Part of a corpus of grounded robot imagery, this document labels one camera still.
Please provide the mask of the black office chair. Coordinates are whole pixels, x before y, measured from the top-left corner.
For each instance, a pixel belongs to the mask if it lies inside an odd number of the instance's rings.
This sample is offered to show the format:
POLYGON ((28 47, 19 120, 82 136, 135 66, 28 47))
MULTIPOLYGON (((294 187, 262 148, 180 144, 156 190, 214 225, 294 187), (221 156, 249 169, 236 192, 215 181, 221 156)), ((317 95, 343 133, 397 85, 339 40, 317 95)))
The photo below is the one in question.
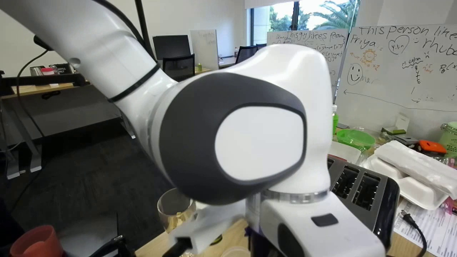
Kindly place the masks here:
POLYGON ((177 82, 191 78, 195 76, 195 55, 164 57, 162 70, 177 82))
POLYGON ((236 57, 235 64, 241 63, 250 57, 254 56, 258 50, 256 46, 240 46, 238 48, 238 54, 236 57))

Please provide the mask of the small whiteboard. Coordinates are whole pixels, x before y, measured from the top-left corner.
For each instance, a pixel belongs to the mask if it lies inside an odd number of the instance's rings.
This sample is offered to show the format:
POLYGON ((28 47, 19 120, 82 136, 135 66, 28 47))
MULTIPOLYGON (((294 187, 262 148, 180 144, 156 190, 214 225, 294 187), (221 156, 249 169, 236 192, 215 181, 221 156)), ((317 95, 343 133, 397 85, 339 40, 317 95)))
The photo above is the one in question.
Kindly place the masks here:
POLYGON ((191 30, 190 38, 196 63, 201 64, 205 69, 218 70, 217 31, 215 29, 191 30))

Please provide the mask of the black monitor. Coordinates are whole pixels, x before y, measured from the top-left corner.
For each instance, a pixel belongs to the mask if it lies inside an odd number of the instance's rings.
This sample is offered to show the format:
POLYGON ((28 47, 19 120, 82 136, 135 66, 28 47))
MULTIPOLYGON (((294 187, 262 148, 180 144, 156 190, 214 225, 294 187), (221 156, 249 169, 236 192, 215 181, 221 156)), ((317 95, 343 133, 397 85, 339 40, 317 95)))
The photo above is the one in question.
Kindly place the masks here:
POLYGON ((191 55, 188 35, 153 36, 157 60, 191 55))

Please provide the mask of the clear glass cup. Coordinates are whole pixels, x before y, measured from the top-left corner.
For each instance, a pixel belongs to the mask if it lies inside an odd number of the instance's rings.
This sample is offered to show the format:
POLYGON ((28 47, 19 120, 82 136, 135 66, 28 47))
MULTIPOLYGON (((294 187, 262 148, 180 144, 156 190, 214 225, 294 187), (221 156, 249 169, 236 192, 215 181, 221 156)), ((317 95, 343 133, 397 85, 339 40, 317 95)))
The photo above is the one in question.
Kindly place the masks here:
POLYGON ((196 202, 173 188, 159 198, 157 210, 165 232, 170 233, 186 221, 194 219, 196 202))

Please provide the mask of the white plate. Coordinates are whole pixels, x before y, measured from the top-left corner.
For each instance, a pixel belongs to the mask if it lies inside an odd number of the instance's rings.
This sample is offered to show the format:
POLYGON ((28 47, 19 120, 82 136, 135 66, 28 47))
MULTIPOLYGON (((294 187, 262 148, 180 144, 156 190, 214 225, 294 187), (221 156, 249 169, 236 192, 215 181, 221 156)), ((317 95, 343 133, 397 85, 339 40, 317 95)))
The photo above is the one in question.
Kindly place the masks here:
POLYGON ((361 156, 361 151, 349 145, 332 141, 328 154, 330 156, 340 158, 346 162, 357 164, 359 157, 361 156))

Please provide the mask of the green plastic bowl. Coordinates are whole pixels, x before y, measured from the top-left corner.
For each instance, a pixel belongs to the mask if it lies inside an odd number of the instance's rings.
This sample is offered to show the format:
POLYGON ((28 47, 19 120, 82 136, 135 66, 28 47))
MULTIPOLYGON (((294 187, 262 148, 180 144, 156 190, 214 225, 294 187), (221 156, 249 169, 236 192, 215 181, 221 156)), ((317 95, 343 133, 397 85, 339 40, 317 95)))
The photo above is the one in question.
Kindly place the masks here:
POLYGON ((356 148, 361 152, 370 149, 376 142, 373 136, 360 130, 339 130, 336 132, 336 137, 339 143, 356 148))

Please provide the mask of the whiteboard with writing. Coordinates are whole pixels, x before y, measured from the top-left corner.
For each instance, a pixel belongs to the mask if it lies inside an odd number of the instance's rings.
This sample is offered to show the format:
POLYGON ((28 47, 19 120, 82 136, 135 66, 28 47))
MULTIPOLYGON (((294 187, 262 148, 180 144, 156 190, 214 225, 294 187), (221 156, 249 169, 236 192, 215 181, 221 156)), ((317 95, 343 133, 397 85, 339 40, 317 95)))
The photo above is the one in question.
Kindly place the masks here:
POLYGON ((348 34, 347 29, 270 31, 267 33, 267 45, 297 44, 319 51, 327 61, 334 97, 348 34))

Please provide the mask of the black silver toaster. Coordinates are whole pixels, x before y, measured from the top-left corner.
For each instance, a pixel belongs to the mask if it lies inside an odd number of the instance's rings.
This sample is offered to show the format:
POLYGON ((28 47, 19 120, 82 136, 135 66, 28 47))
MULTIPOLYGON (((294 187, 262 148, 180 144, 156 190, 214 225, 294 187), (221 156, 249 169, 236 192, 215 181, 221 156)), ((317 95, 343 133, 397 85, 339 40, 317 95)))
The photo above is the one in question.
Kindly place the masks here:
POLYGON ((382 241, 388 251, 400 197, 397 182, 336 156, 328 156, 327 166, 331 191, 382 241))

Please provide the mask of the large whiteboard with drawings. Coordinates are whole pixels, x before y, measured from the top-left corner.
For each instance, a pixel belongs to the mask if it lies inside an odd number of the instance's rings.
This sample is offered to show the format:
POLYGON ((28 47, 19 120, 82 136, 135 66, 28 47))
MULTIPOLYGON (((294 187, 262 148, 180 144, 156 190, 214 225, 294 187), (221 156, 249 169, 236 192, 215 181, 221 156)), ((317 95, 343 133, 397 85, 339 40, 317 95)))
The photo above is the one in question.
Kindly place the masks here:
POLYGON ((354 27, 336 105, 340 122, 380 131, 408 119, 416 138, 457 122, 457 24, 354 27))

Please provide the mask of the small white box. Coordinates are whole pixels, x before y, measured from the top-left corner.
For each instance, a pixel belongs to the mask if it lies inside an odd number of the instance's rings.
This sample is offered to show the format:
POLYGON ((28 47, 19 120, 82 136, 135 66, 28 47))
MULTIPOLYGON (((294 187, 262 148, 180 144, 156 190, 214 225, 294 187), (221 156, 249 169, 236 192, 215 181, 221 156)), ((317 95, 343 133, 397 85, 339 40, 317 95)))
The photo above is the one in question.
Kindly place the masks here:
POLYGON ((407 131, 410 119, 403 113, 398 113, 395 120, 395 130, 407 131))

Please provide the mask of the wooden desk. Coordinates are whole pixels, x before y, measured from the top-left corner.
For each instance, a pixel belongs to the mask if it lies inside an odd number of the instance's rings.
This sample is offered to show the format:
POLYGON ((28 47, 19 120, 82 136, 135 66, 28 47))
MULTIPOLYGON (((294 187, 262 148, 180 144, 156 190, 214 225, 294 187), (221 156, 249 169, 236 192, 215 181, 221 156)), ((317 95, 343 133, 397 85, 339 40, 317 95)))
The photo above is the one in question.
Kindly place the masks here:
MULTIPOLYGON (((75 87, 90 85, 81 74, 41 75, 24 77, 3 77, 0 71, 0 98, 19 98, 20 96, 44 94, 54 91, 62 91, 75 87)), ((6 113, 12 120, 16 130, 27 144, 30 152, 30 172, 41 170, 41 146, 33 143, 30 133, 18 116, 12 104, 5 104, 6 113)))

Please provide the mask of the white foam container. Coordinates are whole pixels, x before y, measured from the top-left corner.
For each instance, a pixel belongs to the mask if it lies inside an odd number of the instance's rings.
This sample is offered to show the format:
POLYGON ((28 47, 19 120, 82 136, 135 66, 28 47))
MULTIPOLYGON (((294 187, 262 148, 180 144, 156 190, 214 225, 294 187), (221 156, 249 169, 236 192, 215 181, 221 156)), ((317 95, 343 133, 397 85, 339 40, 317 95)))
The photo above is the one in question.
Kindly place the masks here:
POLYGON ((399 185, 400 195, 403 198, 425 210, 435 210, 447 199, 442 192, 424 185, 377 156, 360 156, 356 164, 390 177, 399 185))

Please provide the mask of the green jar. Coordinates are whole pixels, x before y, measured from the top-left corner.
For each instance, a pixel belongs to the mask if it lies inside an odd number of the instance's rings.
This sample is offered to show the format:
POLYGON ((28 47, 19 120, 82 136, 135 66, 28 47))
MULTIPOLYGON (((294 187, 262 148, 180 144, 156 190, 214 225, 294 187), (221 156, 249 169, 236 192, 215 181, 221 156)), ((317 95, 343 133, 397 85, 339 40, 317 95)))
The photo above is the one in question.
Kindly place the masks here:
POLYGON ((445 148, 445 156, 457 157, 457 121, 448 122, 441 125, 441 136, 439 143, 445 148))

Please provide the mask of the red cup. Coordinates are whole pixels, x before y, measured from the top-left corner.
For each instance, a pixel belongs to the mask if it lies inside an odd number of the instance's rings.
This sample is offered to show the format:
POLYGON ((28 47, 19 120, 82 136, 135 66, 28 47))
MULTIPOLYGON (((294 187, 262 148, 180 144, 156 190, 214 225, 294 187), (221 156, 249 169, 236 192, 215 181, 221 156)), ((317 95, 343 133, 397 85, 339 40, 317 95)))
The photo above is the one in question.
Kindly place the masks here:
POLYGON ((64 250, 54 226, 29 230, 11 246, 10 257, 64 257, 64 250))

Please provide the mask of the printed paper sheet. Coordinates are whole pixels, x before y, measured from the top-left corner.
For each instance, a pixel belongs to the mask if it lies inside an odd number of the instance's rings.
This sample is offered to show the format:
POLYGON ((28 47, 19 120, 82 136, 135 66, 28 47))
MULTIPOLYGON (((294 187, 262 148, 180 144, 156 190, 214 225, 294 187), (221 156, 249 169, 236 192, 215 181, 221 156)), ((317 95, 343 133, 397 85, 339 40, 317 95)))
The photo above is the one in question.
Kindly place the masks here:
POLYGON ((405 199, 401 199, 396 211, 389 256, 418 257, 423 247, 418 231, 401 219, 401 210, 411 214, 427 240, 423 257, 457 257, 457 215, 442 208, 425 210, 405 199))

